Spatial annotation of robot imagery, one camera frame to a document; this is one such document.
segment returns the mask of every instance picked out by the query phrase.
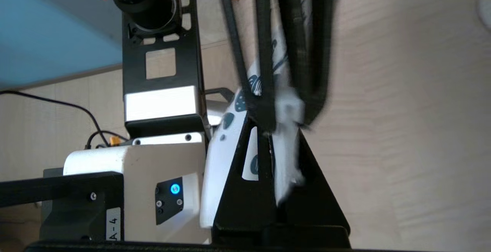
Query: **black cable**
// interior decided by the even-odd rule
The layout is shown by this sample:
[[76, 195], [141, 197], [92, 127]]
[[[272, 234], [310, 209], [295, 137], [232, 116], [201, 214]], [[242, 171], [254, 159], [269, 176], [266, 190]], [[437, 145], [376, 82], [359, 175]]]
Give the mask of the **black cable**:
[[[91, 149], [92, 147], [92, 139], [95, 137], [95, 135], [97, 135], [99, 132], [96, 131], [94, 133], [91, 134], [91, 136], [89, 137], [89, 139], [87, 140], [87, 144], [86, 144], [86, 147], [85, 149]], [[110, 134], [110, 135], [114, 135], [114, 136], [118, 136], [120, 139], [124, 140], [124, 141], [128, 141], [128, 138], [126, 137], [123, 137], [121, 135], [119, 135], [118, 133], [114, 133], [114, 132], [111, 132], [111, 131], [108, 131], [108, 130], [102, 130], [102, 133], [106, 133], [106, 134]]]
[[30, 95], [30, 94], [26, 94], [26, 93], [22, 93], [22, 92], [19, 92], [19, 91], [10, 91], [10, 90], [7, 90], [7, 91], [0, 91], [0, 95], [4, 95], [4, 94], [10, 94], [10, 95], [17, 95], [17, 96], [23, 96], [23, 97], [27, 97], [27, 98], [31, 98], [31, 99], [35, 99], [35, 100], [42, 100], [44, 102], [49, 102], [49, 103], [54, 103], [54, 104], [60, 104], [60, 105], [65, 105], [65, 106], [69, 106], [69, 107], [74, 107], [76, 109], [80, 109], [82, 110], [83, 112], [87, 113], [87, 115], [89, 115], [89, 117], [91, 117], [92, 119], [92, 122], [94, 123], [95, 125], [95, 128], [97, 129], [97, 133], [101, 136], [104, 144], [109, 147], [109, 143], [107, 142], [107, 140], [105, 139], [104, 137], [104, 134], [102, 134], [102, 130], [101, 128], [99, 127], [99, 124], [97, 123], [95, 117], [92, 115], [92, 113], [85, 109], [84, 107], [81, 107], [80, 105], [76, 105], [76, 104], [71, 104], [71, 103], [66, 103], [66, 102], [62, 102], [60, 100], [52, 100], [52, 99], [48, 99], [48, 98], [43, 98], [43, 97], [39, 97], [39, 96], [35, 96], [35, 95]]

